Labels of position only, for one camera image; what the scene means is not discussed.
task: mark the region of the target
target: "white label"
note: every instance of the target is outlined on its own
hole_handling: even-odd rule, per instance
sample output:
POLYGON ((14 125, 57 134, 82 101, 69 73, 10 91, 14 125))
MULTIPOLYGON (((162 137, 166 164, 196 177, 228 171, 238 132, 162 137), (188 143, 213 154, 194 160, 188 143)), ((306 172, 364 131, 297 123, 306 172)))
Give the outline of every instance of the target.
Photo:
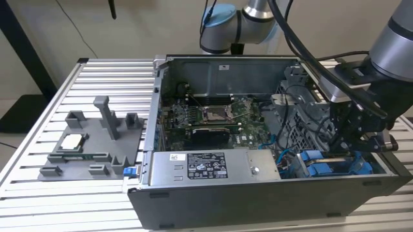
POLYGON ((230 70, 230 66, 226 65, 220 65, 220 70, 230 70))
POLYGON ((172 161, 186 161, 186 154, 172 154, 170 155, 170 160, 172 161))

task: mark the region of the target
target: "power cable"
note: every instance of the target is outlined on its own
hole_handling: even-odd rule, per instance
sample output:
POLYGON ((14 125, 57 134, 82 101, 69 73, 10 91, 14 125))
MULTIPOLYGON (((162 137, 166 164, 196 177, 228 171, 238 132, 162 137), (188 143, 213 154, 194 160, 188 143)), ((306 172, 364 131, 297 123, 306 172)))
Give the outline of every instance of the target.
POLYGON ((14 149, 18 149, 18 147, 15 147, 14 145, 6 144, 6 143, 3 143, 3 142, 0 142, 0 144, 4 145, 4 146, 11 147, 11 148, 14 148, 14 149))

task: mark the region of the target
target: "beige wall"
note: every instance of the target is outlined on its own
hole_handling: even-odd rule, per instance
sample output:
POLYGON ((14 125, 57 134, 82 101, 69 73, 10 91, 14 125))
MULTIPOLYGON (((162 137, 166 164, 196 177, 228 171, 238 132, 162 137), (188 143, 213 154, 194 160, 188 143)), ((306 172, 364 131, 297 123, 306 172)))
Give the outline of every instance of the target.
MULTIPOLYGON (((79 57, 93 58, 54 0, 10 0, 16 17, 51 75, 63 82, 79 57)), ((153 58, 200 54, 204 0, 117 0, 113 20, 107 0, 59 0, 99 58, 153 58)), ((245 0, 221 0, 241 8, 245 0)), ((249 54, 266 46, 250 45, 249 54)))
MULTIPOLYGON (((106 0, 59 1, 99 58, 200 53, 204 0, 117 0, 117 20, 111 18, 106 0)), ((54 0, 8 2, 46 68, 62 83, 78 58, 94 55, 54 0)), ((218 2, 241 8, 246 0, 218 2)), ((296 0, 289 22, 316 56, 369 49, 399 3, 400 0, 296 0)), ((11 52, 7 45, 0 38, 2 51, 11 52)), ((245 53, 265 54, 266 44, 248 45, 245 53)), ((277 54, 290 54, 284 39, 277 54)), ((6 60, 0 64, 2 88, 35 92, 35 83, 23 65, 16 64, 18 56, 11 60, 4 53, 0 56, 6 60)), ((6 91, 3 95, 15 96, 18 92, 6 91)))

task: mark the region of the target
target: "blue cable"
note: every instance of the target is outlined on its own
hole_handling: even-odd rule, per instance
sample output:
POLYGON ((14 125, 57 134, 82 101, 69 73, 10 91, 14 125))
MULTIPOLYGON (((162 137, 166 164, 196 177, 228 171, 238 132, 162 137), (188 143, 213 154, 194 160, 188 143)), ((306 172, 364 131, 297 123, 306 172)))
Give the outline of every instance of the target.
POLYGON ((288 152, 289 150, 290 150, 290 149, 284 150, 282 153, 280 154, 280 157, 278 157, 278 160, 277 160, 277 164, 281 163, 282 157, 284 157, 284 155, 286 154, 286 152, 288 152))
POLYGON ((258 150, 261 150, 261 149, 264 148, 264 146, 270 146, 270 145, 273 145, 274 143, 276 143, 276 135, 272 134, 272 141, 270 141, 270 143, 268 143, 268 144, 261 144, 261 145, 258 146, 258 150))

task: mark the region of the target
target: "black cable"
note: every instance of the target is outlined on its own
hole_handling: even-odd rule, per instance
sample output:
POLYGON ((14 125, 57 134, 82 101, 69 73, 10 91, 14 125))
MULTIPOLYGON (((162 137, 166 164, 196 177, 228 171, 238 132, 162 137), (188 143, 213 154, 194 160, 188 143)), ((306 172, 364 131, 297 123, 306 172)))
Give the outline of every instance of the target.
MULTIPOLYGON (((288 4, 286 9, 285 9, 285 17, 284 18, 285 18, 286 22, 288 22, 288 19, 289 19, 293 2, 294 2, 294 0, 289 1, 289 4, 288 4)), ((294 46, 292 45, 292 41, 289 40, 286 34, 284 34, 284 37, 285 37, 286 45, 289 46, 294 55, 300 59, 305 60, 304 57, 301 56, 301 54, 297 52, 294 46)), ((321 58, 317 58, 317 60, 324 61, 324 60, 337 59, 337 58, 348 57, 348 56, 353 56, 353 55, 368 55, 368 54, 369 54, 369 51, 355 51, 355 52, 347 52, 347 53, 341 53, 341 54, 337 54, 337 55, 332 55, 332 56, 328 56, 328 57, 321 57, 321 58)))
POLYGON ((213 3, 213 5, 212 5, 212 8, 210 8, 210 10, 209 10, 209 12, 208 12, 206 18, 204 19, 204 23, 201 24, 201 25, 202 25, 201 36, 200 36, 200 47, 201 47, 201 48, 202 48, 202 46, 201 46, 201 40, 202 40, 202 36, 204 36, 204 34, 205 34, 205 30, 206 30, 206 27, 208 27, 208 23, 209 23, 209 21, 210 21, 210 19, 212 19, 212 16, 213 16, 213 11, 214 11, 216 4, 217 4, 217 0, 214 0, 214 3, 213 3))
POLYGON ((347 52, 347 53, 341 53, 337 55, 332 55, 328 57, 321 57, 317 58, 319 61, 324 61, 324 60, 329 60, 329 59, 337 59, 337 58, 343 58, 343 57, 348 57, 348 56, 355 56, 355 55, 368 55, 369 51, 355 51, 355 52, 347 52))
POLYGON ((15 147, 14 145, 6 144, 6 143, 3 143, 3 142, 0 142, 0 144, 4 145, 4 146, 11 147, 11 148, 14 148, 14 149, 18 149, 18 147, 15 147))
POLYGON ((281 150, 285 150, 286 148, 281 145, 280 143, 280 139, 282 137, 282 131, 284 131, 284 128, 285 128, 285 125, 286 125, 286 121, 288 121, 288 117, 289 117, 289 100, 286 99, 286 95, 285 96, 285 111, 284 111, 284 119, 282 119, 282 127, 278 131, 278 134, 277 134, 277 138, 276 138, 276 141, 277 141, 277 146, 280 147, 281 150))
POLYGON ((317 127, 316 134, 315 134, 315 136, 316 136, 316 141, 317 141, 319 144, 323 146, 324 150, 329 150, 329 149, 324 146, 324 143, 323 143, 321 140, 320 140, 320 132, 321 132, 321 128, 323 128, 324 123, 325 123, 327 120, 329 120, 329 119, 331 119, 329 116, 327 116, 327 117, 323 119, 323 121, 320 122, 320 125, 319 125, 319 127, 317 127))
MULTIPOLYGON (((289 19, 293 2, 294 2, 294 0, 289 1, 289 4, 288 4, 286 9, 285 9, 285 21, 288 21, 288 19, 289 19)), ((292 41, 289 40, 289 37, 286 36, 286 33, 284 34, 284 37, 285 37, 286 45, 289 46, 289 48, 290 48, 292 52, 294 53, 294 55, 300 59, 304 59, 301 54, 297 52, 294 46, 292 45, 292 41)))
POLYGON ((351 97, 353 101, 356 101, 356 103, 359 103, 368 111, 371 111, 379 117, 387 118, 387 112, 375 104, 375 102, 372 102, 361 92, 355 91, 317 61, 313 54, 304 46, 288 22, 285 21, 276 0, 268 0, 268 2, 278 25, 284 30, 293 45, 296 46, 298 52, 301 53, 304 61, 308 62, 308 64, 320 72, 320 74, 327 78, 327 80, 351 97))
POLYGON ((202 16, 201 16, 200 35, 202 34, 202 25, 204 25, 206 11, 208 11, 208 0, 206 0, 205 11, 204 11, 202 16))
POLYGON ((61 9, 62 9, 62 11, 63 11, 63 13, 66 14, 69 20, 71 21, 71 23, 73 23, 73 25, 74 25, 74 27, 75 27, 78 33, 79 33, 79 36, 81 36, 81 38, 82 38, 85 44, 86 44, 87 47, 90 48, 90 50, 91 50, 91 52, 94 53, 95 57, 99 58, 98 55, 97 55, 97 53, 95 53, 95 51, 93 50, 91 46, 90 46, 89 43, 85 41, 83 35, 82 35, 81 31, 79 31, 79 28, 77 27, 75 22, 73 21, 71 17, 70 17, 69 14, 66 13, 66 11, 65 11, 65 9, 63 9, 63 6, 61 5, 61 2, 59 2, 58 0, 55 0, 55 1, 57 1, 57 3, 58 3, 58 5, 59 5, 59 7, 61 7, 61 9))

